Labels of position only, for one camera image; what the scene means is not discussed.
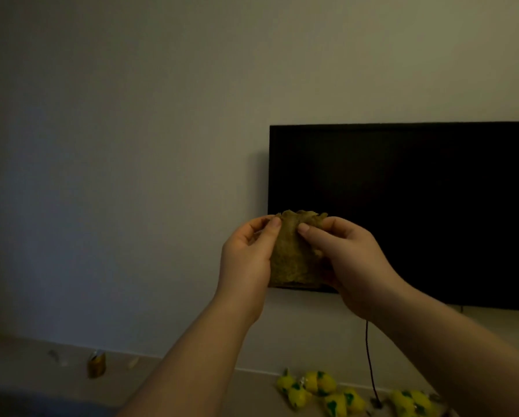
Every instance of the black cable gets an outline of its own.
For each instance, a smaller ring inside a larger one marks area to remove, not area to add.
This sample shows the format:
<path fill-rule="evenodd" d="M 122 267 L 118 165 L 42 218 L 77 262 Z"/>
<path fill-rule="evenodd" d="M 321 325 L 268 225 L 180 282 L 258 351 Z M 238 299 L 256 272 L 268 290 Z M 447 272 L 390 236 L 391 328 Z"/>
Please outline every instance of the black cable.
<path fill-rule="evenodd" d="M 374 404 L 375 408 L 381 408 L 383 405 L 381 404 L 381 401 L 379 400 L 379 395 L 377 395 L 377 391 L 375 389 L 375 382 L 374 382 L 374 371 L 371 368 L 371 358 L 369 357 L 369 344 L 367 343 L 367 328 L 368 328 L 369 322 L 366 321 L 366 352 L 367 352 L 367 362 L 369 363 L 369 375 L 371 376 L 371 386 L 374 388 L 374 394 L 375 394 L 375 400 L 376 403 Z"/>

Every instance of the hand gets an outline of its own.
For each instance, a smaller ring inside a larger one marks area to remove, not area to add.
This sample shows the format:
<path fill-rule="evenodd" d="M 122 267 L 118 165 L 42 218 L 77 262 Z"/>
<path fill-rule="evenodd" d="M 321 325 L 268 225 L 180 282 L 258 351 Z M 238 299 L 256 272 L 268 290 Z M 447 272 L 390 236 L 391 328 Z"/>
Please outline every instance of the hand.
<path fill-rule="evenodd" d="M 280 218 L 259 217 L 243 224 L 223 245 L 215 300 L 243 314 L 250 324 L 263 311 L 271 253 L 280 230 Z"/>
<path fill-rule="evenodd" d="M 408 287 L 381 251 L 374 236 L 343 218 L 323 220 L 323 230 L 307 224 L 298 233 L 331 261 L 334 274 L 327 282 L 342 296 L 346 306 L 363 319 L 372 320 L 390 292 Z"/>

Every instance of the finger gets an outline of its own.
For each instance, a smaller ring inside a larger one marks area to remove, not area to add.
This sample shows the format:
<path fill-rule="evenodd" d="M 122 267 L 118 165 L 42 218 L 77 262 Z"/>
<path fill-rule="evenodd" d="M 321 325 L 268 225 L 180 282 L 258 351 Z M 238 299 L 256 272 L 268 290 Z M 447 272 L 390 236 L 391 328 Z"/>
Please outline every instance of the finger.
<path fill-rule="evenodd" d="M 361 226 L 346 219 L 339 218 L 338 216 L 325 218 L 321 224 L 321 228 L 337 237 L 348 239 L 353 238 L 354 233 L 358 232 L 358 230 L 363 230 Z"/>
<path fill-rule="evenodd" d="M 313 247 L 321 250 L 326 256 L 331 258 L 340 239 L 319 228 L 308 224 L 298 225 L 298 233 L 305 238 Z"/>
<path fill-rule="evenodd" d="M 277 236 L 281 230 L 281 219 L 279 217 L 273 217 L 269 224 L 263 229 L 258 240 L 254 243 L 254 248 L 259 250 L 266 259 L 271 258 L 273 253 L 273 247 L 277 241 Z"/>
<path fill-rule="evenodd" d="M 236 229 L 232 233 L 232 235 L 229 238 L 229 243 L 233 241 L 242 241 L 246 245 L 248 245 L 254 237 L 254 233 L 257 231 L 263 230 L 265 225 L 267 225 L 271 218 L 273 218 L 274 215 L 265 215 L 261 216 L 259 218 L 254 218 L 251 221 L 246 222 L 245 224 L 242 224 L 240 227 Z"/>

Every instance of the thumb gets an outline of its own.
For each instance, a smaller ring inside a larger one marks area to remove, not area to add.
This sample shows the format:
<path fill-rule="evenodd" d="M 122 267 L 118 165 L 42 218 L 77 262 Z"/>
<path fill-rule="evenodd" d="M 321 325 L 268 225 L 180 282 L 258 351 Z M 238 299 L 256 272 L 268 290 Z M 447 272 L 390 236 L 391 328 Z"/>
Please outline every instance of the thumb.
<path fill-rule="evenodd" d="M 340 238 L 335 237 L 326 231 L 304 223 L 298 225 L 298 233 L 313 247 L 321 250 L 327 257 L 332 256 L 332 253 L 340 240 Z"/>
<path fill-rule="evenodd" d="M 259 250 L 266 259 L 271 258 L 271 253 L 273 253 L 273 247 L 275 246 L 280 230 L 281 219 L 277 216 L 273 217 L 269 224 L 265 226 L 261 235 L 253 245 L 253 247 Z"/>

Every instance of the fingernail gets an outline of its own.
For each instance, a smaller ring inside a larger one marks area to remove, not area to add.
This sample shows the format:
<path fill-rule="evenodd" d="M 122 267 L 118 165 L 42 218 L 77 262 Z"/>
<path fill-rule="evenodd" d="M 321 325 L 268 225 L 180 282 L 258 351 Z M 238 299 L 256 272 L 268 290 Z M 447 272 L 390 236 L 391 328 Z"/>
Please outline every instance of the fingernail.
<path fill-rule="evenodd" d="M 270 222 L 271 226 L 272 227 L 280 227 L 281 226 L 281 219 L 279 217 L 273 217 L 271 218 L 271 222 Z"/>
<path fill-rule="evenodd" d="M 308 230 L 309 230 L 309 225 L 308 224 L 301 223 L 300 225 L 298 225 L 298 232 L 301 235 L 304 235 L 305 233 L 307 233 Z"/>

